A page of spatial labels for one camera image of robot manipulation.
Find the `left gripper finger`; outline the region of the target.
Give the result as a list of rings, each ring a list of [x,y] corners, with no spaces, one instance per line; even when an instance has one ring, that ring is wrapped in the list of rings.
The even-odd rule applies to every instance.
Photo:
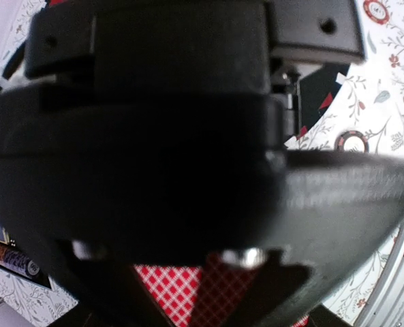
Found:
[[[351,325],[344,322],[324,305],[319,305],[309,314],[309,327],[351,327]]]

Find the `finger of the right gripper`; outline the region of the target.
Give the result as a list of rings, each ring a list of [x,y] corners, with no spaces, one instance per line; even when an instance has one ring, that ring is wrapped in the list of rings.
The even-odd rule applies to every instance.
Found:
[[[360,267],[404,220],[404,159],[267,152],[240,181],[230,249],[268,259],[230,326],[290,326]]]

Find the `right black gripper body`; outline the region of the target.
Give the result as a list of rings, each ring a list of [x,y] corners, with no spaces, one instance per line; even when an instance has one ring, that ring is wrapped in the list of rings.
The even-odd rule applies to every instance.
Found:
[[[294,64],[361,60],[353,1],[65,1],[0,94],[0,223],[75,296],[121,264],[277,249]]]

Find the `dark red chip stack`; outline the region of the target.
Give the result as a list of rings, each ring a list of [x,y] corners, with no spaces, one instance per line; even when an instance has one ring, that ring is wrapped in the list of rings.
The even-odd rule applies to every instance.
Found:
[[[341,152],[368,153],[369,143],[363,133],[356,130],[345,131],[335,140],[335,150]]]

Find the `red playing card deck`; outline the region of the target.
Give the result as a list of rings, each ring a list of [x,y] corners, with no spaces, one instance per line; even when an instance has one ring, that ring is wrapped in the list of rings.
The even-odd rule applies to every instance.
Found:
[[[232,268],[211,254],[203,267],[135,265],[145,288],[175,326],[221,326],[259,269]]]

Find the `orange chip stack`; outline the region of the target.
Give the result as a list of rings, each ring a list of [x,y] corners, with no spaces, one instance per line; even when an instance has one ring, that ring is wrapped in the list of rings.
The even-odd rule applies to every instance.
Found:
[[[363,8],[366,15],[375,23],[384,25],[390,20],[390,14],[384,4],[376,0],[365,0]]]

